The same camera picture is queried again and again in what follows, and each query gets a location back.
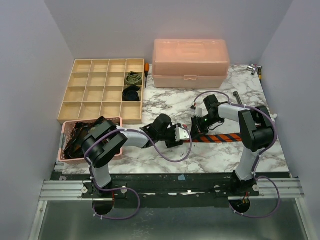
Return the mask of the pink plastic basket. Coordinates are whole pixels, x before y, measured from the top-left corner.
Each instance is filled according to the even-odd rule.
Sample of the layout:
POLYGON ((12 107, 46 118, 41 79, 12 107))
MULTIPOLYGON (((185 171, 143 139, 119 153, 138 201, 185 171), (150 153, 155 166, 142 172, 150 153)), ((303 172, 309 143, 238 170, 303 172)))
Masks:
MULTIPOLYGON (((77 164, 84 164, 86 163, 85 159, 82 158, 72 158, 72 159, 66 159, 65 157, 65 149, 67 147, 67 143, 72 138, 72 131, 74 130, 77 123, 86 123, 91 124, 94 123, 97 119, 85 119, 85 120, 71 120, 66 121, 62 124, 62 131, 60 136, 60 143, 59 143, 59 149, 58 149, 58 155, 57 155, 57 162, 65 163, 68 165, 77 165, 77 164)), ((123 119, 120 116, 117 117, 109 117, 106 118, 106 120, 111 120, 115 125, 122 127, 123 126, 123 119)), ((121 148, 114 156, 114 160, 121 159, 123 155, 123 148, 121 148)))

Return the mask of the orange navy striped tie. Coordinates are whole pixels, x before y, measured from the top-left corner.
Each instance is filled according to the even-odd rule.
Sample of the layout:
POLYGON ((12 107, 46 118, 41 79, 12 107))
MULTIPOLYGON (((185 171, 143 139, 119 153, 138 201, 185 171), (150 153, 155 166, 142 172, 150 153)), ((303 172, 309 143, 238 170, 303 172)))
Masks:
POLYGON ((242 137, 240 133, 203 135, 192 140, 193 143, 232 143, 241 141, 242 137))

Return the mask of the pink plastic storage box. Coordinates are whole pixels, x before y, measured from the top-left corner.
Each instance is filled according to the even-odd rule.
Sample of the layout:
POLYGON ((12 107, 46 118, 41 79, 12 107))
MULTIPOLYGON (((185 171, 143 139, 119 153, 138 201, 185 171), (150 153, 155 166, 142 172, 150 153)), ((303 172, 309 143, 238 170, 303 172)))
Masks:
POLYGON ((223 39, 156 39, 152 77, 157 88, 217 89, 228 76, 223 39))

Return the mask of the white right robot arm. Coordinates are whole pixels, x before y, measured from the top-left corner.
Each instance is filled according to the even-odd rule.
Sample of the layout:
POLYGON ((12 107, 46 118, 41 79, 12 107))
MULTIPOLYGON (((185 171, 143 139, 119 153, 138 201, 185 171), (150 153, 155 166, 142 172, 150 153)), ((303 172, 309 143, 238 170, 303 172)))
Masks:
POLYGON ((264 105, 257 107, 219 102, 213 95, 203 100, 207 114, 193 102, 191 109, 191 136, 198 139, 209 132, 209 127, 216 123, 230 120, 239 123, 243 153, 239 165, 232 172, 229 189, 236 196, 241 196, 256 184, 255 171, 260 155, 271 148, 277 138, 275 123, 272 121, 268 108, 264 105))

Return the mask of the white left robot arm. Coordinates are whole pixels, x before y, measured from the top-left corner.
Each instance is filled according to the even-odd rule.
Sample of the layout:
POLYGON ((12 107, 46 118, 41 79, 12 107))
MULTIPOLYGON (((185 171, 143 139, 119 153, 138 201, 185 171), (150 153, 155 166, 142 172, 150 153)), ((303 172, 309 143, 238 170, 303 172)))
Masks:
POLYGON ((140 129, 123 128, 106 120, 91 128, 80 140, 80 146, 95 182, 93 191, 104 198, 111 191, 109 162, 122 147, 147 149, 163 141, 167 148, 173 148, 189 139, 190 135, 180 123, 173 125, 171 118, 162 113, 153 123, 140 129))

